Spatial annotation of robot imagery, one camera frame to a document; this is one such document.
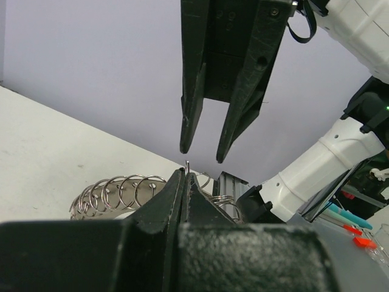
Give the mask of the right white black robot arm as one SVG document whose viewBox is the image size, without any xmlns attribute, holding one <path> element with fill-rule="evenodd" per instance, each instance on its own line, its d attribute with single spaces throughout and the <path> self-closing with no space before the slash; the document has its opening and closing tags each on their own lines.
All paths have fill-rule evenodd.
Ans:
<svg viewBox="0 0 389 292">
<path fill-rule="evenodd" d="M 289 221 L 314 195 L 388 148 L 388 2 L 181 2 L 180 151 L 191 147 L 203 101 L 225 102 L 219 163 L 259 116 L 284 33 L 306 44 L 317 29 L 353 54 L 371 76 L 343 111 L 325 118 L 328 106 L 314 107 L 328 130 L 256 194 L 238 200 L 247 221 Z"/>
</svg>

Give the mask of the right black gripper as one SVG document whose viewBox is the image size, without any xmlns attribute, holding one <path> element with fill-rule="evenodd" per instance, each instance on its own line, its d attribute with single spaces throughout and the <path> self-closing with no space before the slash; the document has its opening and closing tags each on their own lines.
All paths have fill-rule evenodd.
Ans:
<svg viewBox="0 0 389 292">
<path fill-rule="evenodd" d="M 203 99 L 230 102 L 216 153 L 259 116 L 289 18 L 288 1 L 181 1 L 181 153 L 188 153 Z"/>
</svg>

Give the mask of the white disc wire keyring holder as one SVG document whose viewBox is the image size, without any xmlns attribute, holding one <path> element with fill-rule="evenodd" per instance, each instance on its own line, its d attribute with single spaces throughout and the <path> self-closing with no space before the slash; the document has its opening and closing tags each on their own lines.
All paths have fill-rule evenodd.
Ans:
<svg viewBox="0 0 389 292">
<path fill-rule="evenodd" d="M 227 212 L 235 223 L 243 222 L 243 215 L 233 195 L 211 194 L 216 183 L 206 172 L 196 173 L 205 198 Z M 167 180 L 158 175 L 119 175 L 100 179 L 85 187 L 69 208 L 71 220 L 123 218 L 140 209 L 154 198 Z"/>
</svg>

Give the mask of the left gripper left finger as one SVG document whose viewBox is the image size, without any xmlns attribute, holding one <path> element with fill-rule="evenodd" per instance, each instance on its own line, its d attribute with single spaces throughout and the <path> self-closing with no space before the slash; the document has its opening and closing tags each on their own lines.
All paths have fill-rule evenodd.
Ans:
<svg viewBox="0 0 389 292">
<path fill-rule="evenodd" d="M 173 291 L 185 173 L 123 220 L 1 225 L 2 291 Z"/>
</svg>

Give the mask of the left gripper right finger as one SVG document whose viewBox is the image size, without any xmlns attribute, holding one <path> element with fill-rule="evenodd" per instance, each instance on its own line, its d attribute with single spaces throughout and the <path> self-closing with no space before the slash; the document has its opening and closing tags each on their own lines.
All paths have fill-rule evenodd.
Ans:
<svg viewBox="0 0 389 292">
<path fill-rule="evenodd" d="M 235 224 L 181 173 L 180 291 L 339 291 L 331 259 L 309 228 Z"/>
</svg>

